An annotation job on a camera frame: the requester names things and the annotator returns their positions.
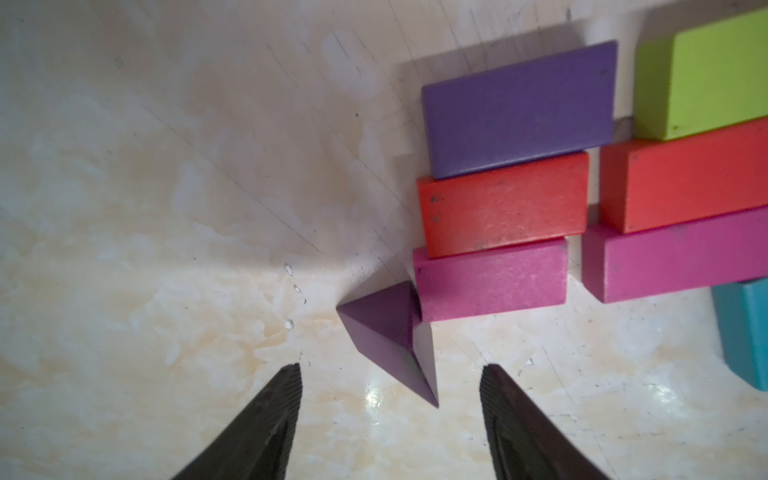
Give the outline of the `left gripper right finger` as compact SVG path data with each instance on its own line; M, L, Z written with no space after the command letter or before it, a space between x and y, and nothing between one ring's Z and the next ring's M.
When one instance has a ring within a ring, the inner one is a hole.
M480 399L498 479L604 479L498 364L483 368Z

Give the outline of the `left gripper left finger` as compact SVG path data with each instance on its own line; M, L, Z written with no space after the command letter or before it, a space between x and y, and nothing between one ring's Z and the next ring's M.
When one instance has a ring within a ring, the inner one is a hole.
M282 367L177 479L283 479L302 399L297 363Z

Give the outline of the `magenta block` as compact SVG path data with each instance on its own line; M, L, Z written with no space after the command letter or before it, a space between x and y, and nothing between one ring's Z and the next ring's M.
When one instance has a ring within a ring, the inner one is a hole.
M422 247L413 265L427 322L560 305L567 297L564 238L438 259Z
M603 224L582 235L582 283L614 303L767 275L767 209L622 234Z

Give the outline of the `purple triangle block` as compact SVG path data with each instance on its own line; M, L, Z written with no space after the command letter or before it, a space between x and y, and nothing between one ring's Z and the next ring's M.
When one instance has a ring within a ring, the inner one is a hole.
M434 407L439 406L431 326L415 285L404 281L336 307L354 346Z

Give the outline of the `red block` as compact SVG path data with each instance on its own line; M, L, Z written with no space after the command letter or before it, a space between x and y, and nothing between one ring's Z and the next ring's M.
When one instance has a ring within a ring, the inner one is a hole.
M589 155L417 180L427 255L468 254L586 230Z
M627 234L767 204L765 117L600 149L599 220Z

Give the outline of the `purple rectangular block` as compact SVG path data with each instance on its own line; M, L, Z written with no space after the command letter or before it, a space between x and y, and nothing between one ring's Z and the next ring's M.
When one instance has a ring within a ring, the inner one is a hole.
M609 41L424 86L433 177L610 143L617 56Z

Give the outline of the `lime green block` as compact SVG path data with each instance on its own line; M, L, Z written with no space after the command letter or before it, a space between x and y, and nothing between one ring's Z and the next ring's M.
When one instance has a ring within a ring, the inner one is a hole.
M638 45L636 138L674 140L766 115L765 8Z

